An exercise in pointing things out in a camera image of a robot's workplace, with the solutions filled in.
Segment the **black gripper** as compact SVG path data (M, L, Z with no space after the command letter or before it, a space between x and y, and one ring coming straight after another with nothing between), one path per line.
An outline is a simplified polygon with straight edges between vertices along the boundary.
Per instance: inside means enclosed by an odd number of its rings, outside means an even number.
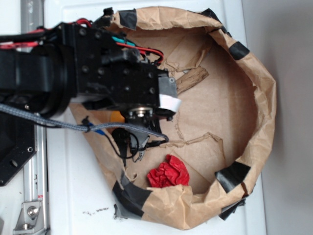
M74 79L71 102L89 110L116 110L126 119L172 120L181 100L168 71L141 59L139 49L122 48L110 32L78 24L59 26L69 49Z

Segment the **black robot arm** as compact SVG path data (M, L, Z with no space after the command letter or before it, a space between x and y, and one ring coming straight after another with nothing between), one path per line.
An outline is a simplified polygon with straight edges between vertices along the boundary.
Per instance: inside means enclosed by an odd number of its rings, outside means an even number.
M142 122L179 110L163 53L85 20L0 38L0 101L50 118L70 103Z

